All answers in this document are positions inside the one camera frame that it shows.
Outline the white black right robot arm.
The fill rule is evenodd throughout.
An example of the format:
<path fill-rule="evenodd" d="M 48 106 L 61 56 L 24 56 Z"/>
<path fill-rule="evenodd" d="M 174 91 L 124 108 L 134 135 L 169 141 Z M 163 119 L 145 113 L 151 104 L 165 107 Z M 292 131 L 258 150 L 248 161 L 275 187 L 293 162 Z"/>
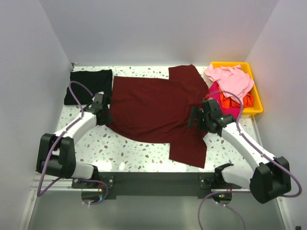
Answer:
<path fill-rule="evenodd" d="M 291 191 L 288 160 L 277 158 L 262 148 L 231 114 L 222 113 L 215 99 L 203 101 L 201 108 L 192 108 L 188 127 L 219 135 L 249 164 L 248 170 L 233 163 L 216 167 L 211 182 L 213 186 L 225 188 L 229 184 L 238 185 L 248 189 L 261 204 Z"/>

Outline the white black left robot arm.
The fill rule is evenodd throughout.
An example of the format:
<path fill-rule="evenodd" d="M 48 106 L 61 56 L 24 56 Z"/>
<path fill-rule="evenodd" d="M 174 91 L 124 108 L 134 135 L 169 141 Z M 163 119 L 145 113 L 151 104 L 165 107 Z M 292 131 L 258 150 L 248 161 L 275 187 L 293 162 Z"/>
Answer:
<path fill-rule="evenodd" d="M 109 111 L 111 97 L 97 93 L 78 116 L 54 134 L 44 134 L 40 139 L 36 171 L 64 179 L 80 178 L 89 188 L 99 184 L 98 169 L 76 160 L 75 144 L 95 126 L 113 121 Z"/>

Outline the dark red t shirt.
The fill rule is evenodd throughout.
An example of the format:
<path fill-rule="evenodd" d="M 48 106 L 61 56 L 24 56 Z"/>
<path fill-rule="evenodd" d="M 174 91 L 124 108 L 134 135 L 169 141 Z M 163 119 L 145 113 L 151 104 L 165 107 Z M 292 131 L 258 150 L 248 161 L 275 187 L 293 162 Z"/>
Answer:
<path fill-rule="evenodd" d="M 204 168 L 205 131 L 189 128 L 192 108 L 209 91 L 194 65 L 169 67 L 169 78 L 114 77 L 110 113 L 114 132 L 140 142 L 169 143 L 169 159 Z"/>

